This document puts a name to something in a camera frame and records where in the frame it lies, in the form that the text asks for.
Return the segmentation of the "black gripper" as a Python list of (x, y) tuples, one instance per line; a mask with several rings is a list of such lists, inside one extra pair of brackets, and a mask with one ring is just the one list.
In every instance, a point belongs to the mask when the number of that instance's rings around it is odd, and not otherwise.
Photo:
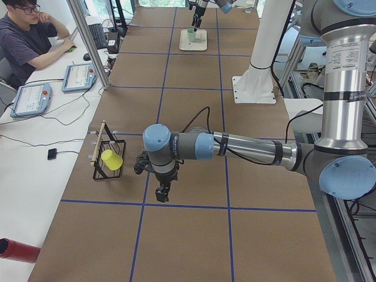
[(156, 200), (158, 202), (168, 202), (169, 192), (170, 192), (170, 182), (178, 181), (178, 170), (179, 164), (175, 164), (174, 168), (166, 173), (159, 173), (155, 171), (156, 179), (159, 181), (161, 186), (155, 190)]
[(201, 17), (205, 13), (205, 8), (197, 6), (194, 12), (193, 21), (192, 21), (192, 27), (195, 31), (197, 31), (200, 28), (201, 25)]

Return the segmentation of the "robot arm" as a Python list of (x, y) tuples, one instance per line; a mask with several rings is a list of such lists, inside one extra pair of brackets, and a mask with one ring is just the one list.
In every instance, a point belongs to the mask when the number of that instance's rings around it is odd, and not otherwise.
[(268, 116), (276, 105), (270, 68), (287, 29), (293, 1), (267, 1), (249, 68), (233, 80), (236, 106), (251, 107), (240, 124), (257, 137), (245, 137), (186, 126), (171, 132), (162, 124), (143, 132), (145, 151), (135, 172), (146, 170), (159, 182), (156, 198), (168, 201), (172, 181), (185, 160), (214, 156), (239, 157), (263, 166), (283, 166), (307, 176), (319, 188), (339, 199), (363, 197), (375, 188), (375, 166), (367, 159), (361, 139), (366, 90), (366, 57), (375, 33), (374, 1), (304, 1), (300, 36), (307, 44), (327, 48), (320, 138), (312, 145), (287, 142), (280, 121)]
[[(200, 28), (202, 17), (205, 14), (209, 2), (210, 1), (208, 0), (189, 0), (187, 2), (190, 11), (195, 8), (192, 20), (192, 27), (194, 31), (197, 31)], [(213, 1), (213, 3), (217, 5), (224, 14), (230, 12), (233, 9), (233, 4), (230, 1), (215, 0)]]

